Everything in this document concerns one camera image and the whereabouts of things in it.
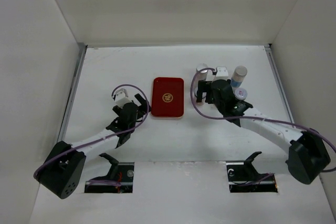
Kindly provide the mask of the silver cap tall bottle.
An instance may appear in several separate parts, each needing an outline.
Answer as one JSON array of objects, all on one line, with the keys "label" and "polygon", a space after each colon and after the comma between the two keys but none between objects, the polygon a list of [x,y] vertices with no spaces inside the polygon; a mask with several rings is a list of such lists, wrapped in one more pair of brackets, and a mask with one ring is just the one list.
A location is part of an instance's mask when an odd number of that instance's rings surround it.
[{"label": "silver cap tall bottle", "polygon": [[200,63],[196,67],[196,73],[196,83],[198,83],[199,81],[212,81],[213,79],[213,68],[210,68],[207,64]]}]

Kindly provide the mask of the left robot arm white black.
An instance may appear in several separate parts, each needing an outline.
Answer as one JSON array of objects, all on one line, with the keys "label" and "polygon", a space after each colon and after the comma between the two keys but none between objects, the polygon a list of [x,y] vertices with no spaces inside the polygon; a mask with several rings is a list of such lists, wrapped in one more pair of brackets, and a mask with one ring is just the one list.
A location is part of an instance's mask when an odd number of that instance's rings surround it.
[{"label": "left robot arm white black", "polygon": [[124,98],[113,107],[117,117],[99,134],[72,144],[60,141],[52,148],[34,178],[60,199],[78,187],[85,163],[101,157],[108,161],[98,177],[85,182],[85,193],[127,194],[133,192],[134,164],[123,163],[107,152],[124,145],[144,122],[151,106],[146,97],[135,95],[137,103]]}]

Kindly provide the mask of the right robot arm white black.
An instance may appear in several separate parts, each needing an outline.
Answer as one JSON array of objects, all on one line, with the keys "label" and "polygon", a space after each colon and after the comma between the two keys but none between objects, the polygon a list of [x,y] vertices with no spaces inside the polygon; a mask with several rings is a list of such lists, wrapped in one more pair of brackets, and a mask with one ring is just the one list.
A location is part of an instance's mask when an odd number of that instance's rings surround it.
[{"label": "right robot arm white black", "polygon": [[280,147],[287,154],[289,174],[303,184],[311,184],[330,164],[328,151],[317,132],[265,116],[239,99],[228,80],[199,81],[196,101],[213,104],[222,120],[255,132]]}]

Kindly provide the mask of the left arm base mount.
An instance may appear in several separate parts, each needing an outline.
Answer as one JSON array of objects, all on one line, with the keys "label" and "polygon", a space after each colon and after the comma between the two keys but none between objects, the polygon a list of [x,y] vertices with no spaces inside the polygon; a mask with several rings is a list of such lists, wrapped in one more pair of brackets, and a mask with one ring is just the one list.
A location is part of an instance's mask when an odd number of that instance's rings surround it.
[{"label": "left arm base mount", "polygon": [[99,156],[110,163],[110,169],[106,175],[98,176],[86,181],[84,193],[133,193],[135,163],[119,162],[107,153],[102,153]]}]

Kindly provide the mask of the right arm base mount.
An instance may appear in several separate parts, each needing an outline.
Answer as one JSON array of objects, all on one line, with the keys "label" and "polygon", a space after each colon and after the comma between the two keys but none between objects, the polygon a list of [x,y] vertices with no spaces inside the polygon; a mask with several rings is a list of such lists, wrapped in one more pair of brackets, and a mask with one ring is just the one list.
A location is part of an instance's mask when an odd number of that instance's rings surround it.
[{"label": "right arm base mount", "polygon": [[262,152],[254,152],[241,161],[227,161],[228,187],[231,193],[277,193],[274,173],[259,173],[253,161]]}]

